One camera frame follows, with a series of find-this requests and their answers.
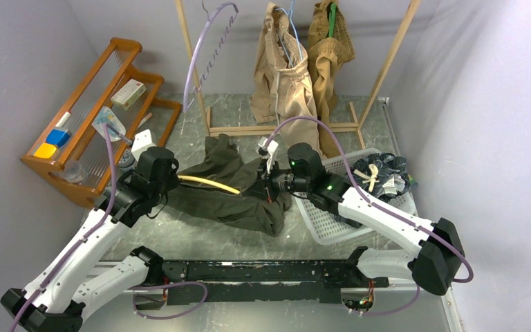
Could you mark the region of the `wooden hanger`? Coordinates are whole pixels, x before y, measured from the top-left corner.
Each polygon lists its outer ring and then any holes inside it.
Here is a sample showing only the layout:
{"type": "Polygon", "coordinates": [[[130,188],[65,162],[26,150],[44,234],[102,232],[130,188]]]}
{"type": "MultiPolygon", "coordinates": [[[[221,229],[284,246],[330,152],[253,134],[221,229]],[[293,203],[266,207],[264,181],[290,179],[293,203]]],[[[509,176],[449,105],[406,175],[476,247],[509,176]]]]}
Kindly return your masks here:
{"type": "Polygon", "coordinates": [[[228,185],[225,185],[225,184],[222,184],[222,183],[210,180],[210,179],[206,179],[206,178],[199,178],[199,177],[196,177],[196,176],[187,176],[187,175],[178,175],[178,178],[180,180],[182,180],[182,181],[189,181],[189,182],[201,183],[201,184],[204,184],[204,185],[209,185],[211,187],[215,187],[215,188],[218,188],[220,190],[224,190],[226,192],[229,192],[230,194],[239,195],[241,193],[241,191],[236,189],[236,188],[233,188],[233,187],[230,187],[228,185]]]}

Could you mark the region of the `olive green shorts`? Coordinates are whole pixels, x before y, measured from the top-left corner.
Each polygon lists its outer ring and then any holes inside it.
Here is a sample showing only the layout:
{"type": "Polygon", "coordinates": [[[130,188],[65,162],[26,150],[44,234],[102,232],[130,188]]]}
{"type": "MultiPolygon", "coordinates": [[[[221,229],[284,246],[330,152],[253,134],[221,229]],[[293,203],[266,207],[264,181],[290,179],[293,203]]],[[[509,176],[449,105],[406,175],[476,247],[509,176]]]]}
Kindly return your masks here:
{"type": "Polygon", "coordinates": [[[244,162],[237,146],[225,134],[206,137],[204,147],[203,161],[179,174],[215,181],[240,192],[233,194],[211,185],[185,181],[168,193],[167,205],[184,214],[233,228],[279,236],[285,213],[292,206],[290,196],[280,194],[268,201],[246,194],[257,182],[261,159],[244,162]]]}

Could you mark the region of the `dark shark print shorts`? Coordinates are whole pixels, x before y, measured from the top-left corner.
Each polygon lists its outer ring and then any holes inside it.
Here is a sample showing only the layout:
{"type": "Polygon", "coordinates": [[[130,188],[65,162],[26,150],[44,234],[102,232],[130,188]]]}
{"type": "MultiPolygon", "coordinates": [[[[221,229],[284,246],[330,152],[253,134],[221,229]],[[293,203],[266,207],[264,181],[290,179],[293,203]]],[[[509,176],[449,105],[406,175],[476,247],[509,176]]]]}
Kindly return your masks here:
{"type": "Polygon", "coordinates": [[[407,159],[392,153],[376,153],[357,160],[351,171],[355,182],[367,193],[388,203],[411,187],[407,159]]]}

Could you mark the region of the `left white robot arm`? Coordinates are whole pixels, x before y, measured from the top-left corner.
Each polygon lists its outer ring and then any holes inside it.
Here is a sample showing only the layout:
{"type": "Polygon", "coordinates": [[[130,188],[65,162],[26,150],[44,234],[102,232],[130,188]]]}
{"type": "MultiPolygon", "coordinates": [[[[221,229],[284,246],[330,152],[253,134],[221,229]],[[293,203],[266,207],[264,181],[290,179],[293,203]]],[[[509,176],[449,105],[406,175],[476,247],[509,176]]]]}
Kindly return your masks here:
{"type": "Polygon", "coordinates": [[[108,187],[84,225],[56,259],[23,288],[10,288],[0,304],[27,331],[79,331],[101,306],[123,291],[164,284],[163,259],[140,246],[119,263],[87,279],[102,255],[140,217],[167,199],[179,180],[174,153],[164,147],[140,150],[137,167],[108,187]]]}

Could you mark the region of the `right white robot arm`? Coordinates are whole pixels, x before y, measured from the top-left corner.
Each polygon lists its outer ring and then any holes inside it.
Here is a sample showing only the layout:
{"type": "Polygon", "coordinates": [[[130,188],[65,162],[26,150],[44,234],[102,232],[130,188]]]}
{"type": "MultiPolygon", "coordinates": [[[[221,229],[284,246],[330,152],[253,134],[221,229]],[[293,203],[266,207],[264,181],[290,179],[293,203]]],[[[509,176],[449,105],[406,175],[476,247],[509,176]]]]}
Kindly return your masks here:
{"type": "Polygon", "coordinates": [[[288,150],[288,169],[278,166],[277,143],[259,143],[262,157],[258,187],[265,198],[295,194],[333,216],[344,217],[376,231],[399,245],[397,250],[361,249],[345,269],[347,281],[363,286],[376,277],[410,279],[433,295],[445,295],[466,263],[456,226],[448,219],[434,222],[406,213],[367,194],[347,177],[329,172],[306,143],[288,150]]]}

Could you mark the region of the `beige shorts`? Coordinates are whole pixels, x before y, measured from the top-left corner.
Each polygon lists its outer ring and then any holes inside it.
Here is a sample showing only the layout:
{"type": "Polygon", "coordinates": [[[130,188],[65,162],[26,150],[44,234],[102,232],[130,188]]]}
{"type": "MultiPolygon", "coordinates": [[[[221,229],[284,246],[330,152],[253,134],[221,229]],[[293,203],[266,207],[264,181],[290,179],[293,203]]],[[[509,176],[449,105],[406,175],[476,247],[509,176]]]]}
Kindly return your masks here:
{"type": "Polygon", "coordinates": [[[277,7],[267,4],[257,46],[250,109],[258,123],[317,116],[307,51],[302,46],[300,60],[289,20],[277,7]]]}

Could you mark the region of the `tan brown shorts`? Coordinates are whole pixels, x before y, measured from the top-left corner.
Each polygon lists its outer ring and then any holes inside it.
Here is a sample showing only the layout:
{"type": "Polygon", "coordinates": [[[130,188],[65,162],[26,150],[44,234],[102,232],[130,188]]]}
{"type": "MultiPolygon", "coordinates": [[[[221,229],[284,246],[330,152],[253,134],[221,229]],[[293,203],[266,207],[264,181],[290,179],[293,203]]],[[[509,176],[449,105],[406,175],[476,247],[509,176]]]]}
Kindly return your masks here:
{"type": "Polygon", "coordinates": [[[339,8],[335,9],[334,25],[330,24],[329,14],[334,3],[320,1],[315,4],[306,47],[317,117],[325,125],[330,124],[330,114],[337,104],[337,72],[355,58],[346,20],[339,8]]]}

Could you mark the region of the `green hanger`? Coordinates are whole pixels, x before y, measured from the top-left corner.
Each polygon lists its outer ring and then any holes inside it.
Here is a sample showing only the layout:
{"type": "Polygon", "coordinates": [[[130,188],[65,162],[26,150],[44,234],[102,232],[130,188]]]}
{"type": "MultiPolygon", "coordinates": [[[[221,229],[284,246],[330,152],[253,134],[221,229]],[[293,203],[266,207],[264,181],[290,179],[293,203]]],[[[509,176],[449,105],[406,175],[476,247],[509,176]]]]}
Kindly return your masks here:
{"type": "Polygon", "coordinates": [[[336,26],[336,16],[337,16],[337,4],[331,2],[328,6],[328,34],[327,37],[332,38],[335,34],[336,26]]]}

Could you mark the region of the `white blue round jar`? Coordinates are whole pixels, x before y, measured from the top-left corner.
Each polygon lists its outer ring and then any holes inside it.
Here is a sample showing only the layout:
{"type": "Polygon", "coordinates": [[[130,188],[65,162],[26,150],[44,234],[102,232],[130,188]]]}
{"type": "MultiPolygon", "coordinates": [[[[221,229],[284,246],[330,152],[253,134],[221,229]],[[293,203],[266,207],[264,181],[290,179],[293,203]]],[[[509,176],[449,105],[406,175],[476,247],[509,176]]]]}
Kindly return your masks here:
{"type": "Polygon", "coordinates": [[[124,150],[121,158],[119,159],[117,167],[121,172],[128,172],[130,170],[133,170],[137,166],[137,164],[138,162],[132,154],[132,151],[127,148],[124,150]]]}

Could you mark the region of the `white plastic laundry basket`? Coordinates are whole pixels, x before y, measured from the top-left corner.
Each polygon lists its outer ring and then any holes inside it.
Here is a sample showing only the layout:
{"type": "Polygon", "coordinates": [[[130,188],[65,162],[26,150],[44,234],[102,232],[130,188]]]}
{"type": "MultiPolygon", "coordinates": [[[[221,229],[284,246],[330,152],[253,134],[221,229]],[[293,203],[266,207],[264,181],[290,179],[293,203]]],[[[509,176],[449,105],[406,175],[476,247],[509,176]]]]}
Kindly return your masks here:
{"type": "MultiPolygon", "coordinates": [[[[346,159],[349,165],[352,166],[358,160],[376,153],[381,153],[381,151],[375,148],[361,149],[347,153],[346,159]]],[[[346,169],[341,156],[323,160],[322,165],[328,172],[346,176],[346,169]]],[[[338,217],[334,214],[318,209],[306,199],[294,198],[294,201],[313,239],[321,245],[329,246],[373,231],[361,223],[358,223],[360,227],[354,228],[347,223],[338,221],[338,217]]],[[[391,199],[389,205],[408,214],[417,215],[416,204],[411,192],[391,199]]]]}

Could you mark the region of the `white pen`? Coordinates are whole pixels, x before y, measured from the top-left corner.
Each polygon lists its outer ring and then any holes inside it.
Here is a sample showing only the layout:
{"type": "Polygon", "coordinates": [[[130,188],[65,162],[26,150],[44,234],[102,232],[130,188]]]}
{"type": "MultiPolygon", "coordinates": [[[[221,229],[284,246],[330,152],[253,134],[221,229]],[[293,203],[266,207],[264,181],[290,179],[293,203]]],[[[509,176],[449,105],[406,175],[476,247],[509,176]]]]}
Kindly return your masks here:
{"type": "Polygon", "coordinates": [[[141,126],[142,126],[143,124],[145,124],[145,123],[146,123],[146,122],[152,117],[152,115],[153,115],[152,113],[148,113],[148,114],[146,114],[146,115],[142,118],[142,120],[139,122],[137,128],[138,128],[138,129],[141,128],[141,126]]]}

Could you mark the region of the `white blue packaged item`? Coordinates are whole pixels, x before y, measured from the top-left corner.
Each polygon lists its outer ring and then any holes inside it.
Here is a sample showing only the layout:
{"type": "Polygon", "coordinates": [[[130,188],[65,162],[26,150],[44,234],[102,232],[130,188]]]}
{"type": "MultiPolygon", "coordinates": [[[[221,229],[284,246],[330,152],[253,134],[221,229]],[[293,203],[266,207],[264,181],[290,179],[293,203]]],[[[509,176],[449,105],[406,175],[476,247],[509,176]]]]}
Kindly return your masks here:
{"type": "Polygon", "coordinates": [[[106,128],[111,142],[122,140],[126,133],[124,125],[121,123],[111,108],[103,106],[91,126],[103,137],[105,137],[104,128],[106,128]]]}

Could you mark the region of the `orange wooden shelf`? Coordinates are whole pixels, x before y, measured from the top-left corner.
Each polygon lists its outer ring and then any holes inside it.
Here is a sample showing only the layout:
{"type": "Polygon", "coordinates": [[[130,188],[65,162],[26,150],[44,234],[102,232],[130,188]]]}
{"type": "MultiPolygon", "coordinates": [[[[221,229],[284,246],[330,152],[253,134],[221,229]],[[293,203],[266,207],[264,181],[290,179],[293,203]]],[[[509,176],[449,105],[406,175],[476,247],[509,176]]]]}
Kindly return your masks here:
{"type": "Polygon", "coordinates": [[[182,104],[158,96],[164,79],[133,64],[142,45],[114,37],[85,78],[21,160],[66,198],[91,208],[111,179],[111,161],[118,163],[130,140],[142,129],[152,107],[167,111],[169,120],[155,141],[163,146],[174,129],[182,104]],[[109,125],[113,159],[102,130],[109,125]]]}

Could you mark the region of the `clear plastic cup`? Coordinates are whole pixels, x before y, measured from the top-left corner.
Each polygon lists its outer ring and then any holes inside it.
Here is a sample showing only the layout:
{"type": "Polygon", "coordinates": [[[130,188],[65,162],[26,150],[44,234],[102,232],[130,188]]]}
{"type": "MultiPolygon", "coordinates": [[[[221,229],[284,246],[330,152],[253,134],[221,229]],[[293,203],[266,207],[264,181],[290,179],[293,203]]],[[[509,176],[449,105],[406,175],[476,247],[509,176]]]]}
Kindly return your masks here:
{"type": "Polygon", "coordinates": [[[69,183],[80,184],[86,179],[87,173],[79,161],[69,160],[58,175],[69,183]]]}

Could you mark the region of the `white red box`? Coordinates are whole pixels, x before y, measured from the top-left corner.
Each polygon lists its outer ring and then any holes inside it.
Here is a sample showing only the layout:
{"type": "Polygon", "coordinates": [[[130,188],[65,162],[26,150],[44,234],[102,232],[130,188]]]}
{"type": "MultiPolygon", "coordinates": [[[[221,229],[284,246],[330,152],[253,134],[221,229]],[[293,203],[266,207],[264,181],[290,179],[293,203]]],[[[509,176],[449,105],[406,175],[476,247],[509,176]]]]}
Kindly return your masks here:
{"type": "Polygon", "coordinates": [[[144,83],[130,79],[111,97],[111,103],[114,106],[128,110],[146,91],[147,88],[144,83]]]}

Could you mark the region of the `wooden clothes rack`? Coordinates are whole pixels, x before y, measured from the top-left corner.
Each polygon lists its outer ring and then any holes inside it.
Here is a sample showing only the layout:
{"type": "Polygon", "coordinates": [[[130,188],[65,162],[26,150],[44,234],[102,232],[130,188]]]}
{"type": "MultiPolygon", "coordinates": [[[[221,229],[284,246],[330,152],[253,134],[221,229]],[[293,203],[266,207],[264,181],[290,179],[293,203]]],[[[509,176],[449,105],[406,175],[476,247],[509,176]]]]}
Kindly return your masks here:
{"type": "Polygon", "coordinates": [[[250,108],[258,122],[253,127],[212,127],[210,111],[201,108],[208,136],[261,136],[270,134],[274,120],[293,116],[322,120],[335,132],[360,132],[397,51],[420,5],[411,1],[388,55],[376,77],[360,117],[352,122],[329,121],[335,106],[335,80],[341,67],[353,60],[354,48],[337,1],[315,4],[307,44],[294,35],[292,11],[269,3],[259,37],[250,108]]]}

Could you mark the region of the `blue sponge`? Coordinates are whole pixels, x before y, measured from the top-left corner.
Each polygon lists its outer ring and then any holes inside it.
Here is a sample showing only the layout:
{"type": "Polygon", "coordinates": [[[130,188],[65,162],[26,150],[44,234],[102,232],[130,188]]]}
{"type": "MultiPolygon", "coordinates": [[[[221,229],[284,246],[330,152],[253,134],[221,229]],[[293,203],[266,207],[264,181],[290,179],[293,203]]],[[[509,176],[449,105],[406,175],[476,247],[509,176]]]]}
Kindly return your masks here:
{"type": "Polygon", "coordinates": [[[45,143],[60,148],[68,142],[71,136],[72,133],[70,130],[61,127],[55,127],[46,136],[45,143]]]}

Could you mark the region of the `white tube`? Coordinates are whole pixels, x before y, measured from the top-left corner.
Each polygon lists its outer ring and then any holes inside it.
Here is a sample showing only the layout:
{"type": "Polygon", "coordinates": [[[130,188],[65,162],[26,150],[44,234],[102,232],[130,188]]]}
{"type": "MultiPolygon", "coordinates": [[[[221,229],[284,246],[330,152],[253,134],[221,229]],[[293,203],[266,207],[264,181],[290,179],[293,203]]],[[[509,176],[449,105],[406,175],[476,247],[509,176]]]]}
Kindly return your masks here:
{"type": "Polygon", "coordinates": [[[62,116],[61,118],[57,121],[56,123],[56,127],[64,127],[64,125],[66,124],[66,122],[68,121],[68,119],[71,117],[71,112],[70,111],[66,111],[62,116]]]}

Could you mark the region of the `yellow sponge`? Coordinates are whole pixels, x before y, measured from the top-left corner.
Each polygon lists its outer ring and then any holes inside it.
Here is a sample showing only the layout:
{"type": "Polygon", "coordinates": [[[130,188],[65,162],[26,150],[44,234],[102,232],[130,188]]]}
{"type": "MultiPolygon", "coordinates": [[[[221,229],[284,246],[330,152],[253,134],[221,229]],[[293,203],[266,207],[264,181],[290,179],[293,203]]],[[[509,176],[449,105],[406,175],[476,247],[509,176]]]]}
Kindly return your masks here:
{"type": "Polygon", "coordinates": [[[32,156],[35,158],[54,160],[59,155],[59,147],[47,142],[44,142],[34,150],[32,156]]]}

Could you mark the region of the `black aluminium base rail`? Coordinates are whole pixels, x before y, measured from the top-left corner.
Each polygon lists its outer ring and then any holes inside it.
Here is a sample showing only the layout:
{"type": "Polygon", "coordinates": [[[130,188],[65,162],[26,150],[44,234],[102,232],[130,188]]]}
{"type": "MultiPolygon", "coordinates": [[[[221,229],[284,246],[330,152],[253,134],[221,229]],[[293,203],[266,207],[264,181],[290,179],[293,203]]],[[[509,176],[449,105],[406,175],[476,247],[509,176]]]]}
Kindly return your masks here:
{"type": "Polygon", "coordinates": [[[210,302],[254,299],[317,299],[338,303],[343,288],[385,287],[391,277],[410,279],[421,289],[444,295],[451,285],[442,259],[410,258],[399,250],[358,248],[347,259],[206,261],[164,260],[152,252],[136,252],[92,279],[80,263],[38,283],[36,305],[47,313],[73,310],[85,314],[129,289],[174,286],[170,304],[188,304],[195,283],[210,302]]]}

